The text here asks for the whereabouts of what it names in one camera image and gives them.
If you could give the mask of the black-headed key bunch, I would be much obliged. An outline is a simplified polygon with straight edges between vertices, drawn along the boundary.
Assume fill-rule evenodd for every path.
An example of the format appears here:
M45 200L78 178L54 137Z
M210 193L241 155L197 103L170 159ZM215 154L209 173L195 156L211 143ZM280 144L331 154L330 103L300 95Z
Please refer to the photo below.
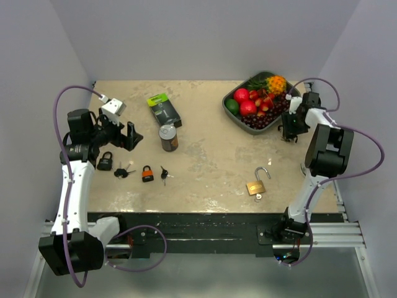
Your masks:
M125 167L119 166L115 171L114 171L114 176L118 179L124 179L127 178L130 174L134 173L135 170L131 170L131 166L134 164L133 161L129 161L128 164Z

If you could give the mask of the black KAIJING padlock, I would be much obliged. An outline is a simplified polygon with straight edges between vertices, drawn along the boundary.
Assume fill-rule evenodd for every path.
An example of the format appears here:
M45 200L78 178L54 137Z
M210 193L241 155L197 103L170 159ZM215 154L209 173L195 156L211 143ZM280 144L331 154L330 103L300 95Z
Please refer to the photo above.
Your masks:
M113 153L106 151L102 154L102 157L97 163L97 170L99 171L111 171L113 165Z

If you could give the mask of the orange black padlock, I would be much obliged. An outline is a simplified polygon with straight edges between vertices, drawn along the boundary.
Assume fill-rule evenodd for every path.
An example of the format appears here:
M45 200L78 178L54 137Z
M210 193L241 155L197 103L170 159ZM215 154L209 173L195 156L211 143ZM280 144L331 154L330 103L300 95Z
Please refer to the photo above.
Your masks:
M150 182L154 180L154 175L151 167L149 165L145 165L142 171L142 181L144 183Z

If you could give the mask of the orange padlock key bunch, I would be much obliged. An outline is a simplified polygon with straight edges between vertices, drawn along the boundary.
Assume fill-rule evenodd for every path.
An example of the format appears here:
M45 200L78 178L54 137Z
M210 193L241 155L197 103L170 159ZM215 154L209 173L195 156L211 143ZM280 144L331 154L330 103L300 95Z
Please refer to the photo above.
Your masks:
M165 186L165 185L166 185L166 180L167 180L167 178L173 178L174 176L173 176L173 175L170 175L169 172L168 172L168 170L165 169L163 166L161 166L161 170L162 170L162 172L161 172L161 179L162 179L163 184L164 184L164 186Z

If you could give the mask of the brass padlock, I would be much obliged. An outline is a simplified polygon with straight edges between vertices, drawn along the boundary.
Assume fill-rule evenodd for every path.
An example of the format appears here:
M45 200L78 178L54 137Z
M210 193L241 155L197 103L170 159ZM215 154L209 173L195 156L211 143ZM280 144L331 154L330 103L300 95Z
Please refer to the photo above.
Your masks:
M255 172L254 172L256 180L253 181L253 182L248 182L246 184L246 188L247 188L248 194L250 196L256 196L258 194L265 193L264 183L259 177L259 171L260 170L264 171L266 173L267 177L269 179L271 179L271 175L270 175L269 171L265 167L263 167L263 166L257 167L255 169Z

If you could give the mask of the yellow black padlock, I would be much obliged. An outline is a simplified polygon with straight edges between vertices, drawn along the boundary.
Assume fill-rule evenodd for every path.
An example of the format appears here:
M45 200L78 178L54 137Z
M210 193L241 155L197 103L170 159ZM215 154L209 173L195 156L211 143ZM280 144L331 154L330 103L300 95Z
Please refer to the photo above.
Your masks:
M277 130L282 133L282 140L285 142L298 141L298 135L291 132L287 125L279 125Z

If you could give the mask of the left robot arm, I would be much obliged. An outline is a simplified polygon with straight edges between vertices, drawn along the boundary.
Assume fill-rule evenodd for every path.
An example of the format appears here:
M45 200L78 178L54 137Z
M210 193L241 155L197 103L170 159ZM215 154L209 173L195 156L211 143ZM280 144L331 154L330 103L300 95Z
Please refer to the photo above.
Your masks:
M123 110L101 107L97 119L88 109L68 113L69 132L62 139L60 161L63 187L55 223L50 235L42 237L38 249L55 275L97 270L102 267L106 245L123 243L128 228L118 216L99 219L89 227L87 207L100 148L112 144L132 151L143 136L132 122L123 125Z

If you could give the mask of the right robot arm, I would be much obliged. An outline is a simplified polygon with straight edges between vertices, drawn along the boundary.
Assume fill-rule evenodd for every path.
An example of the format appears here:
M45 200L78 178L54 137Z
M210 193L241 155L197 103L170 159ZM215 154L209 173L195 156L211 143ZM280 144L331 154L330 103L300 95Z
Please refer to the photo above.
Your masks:
M354 132L335 124L321 106L318 93L308 92L302 97L287 94L285 98L289 110L282 114L283 139L298 140L300 134L314 130L302 167L305 179L301 191L275 226L276 239L289 244L306 235L322 192L347 169Z

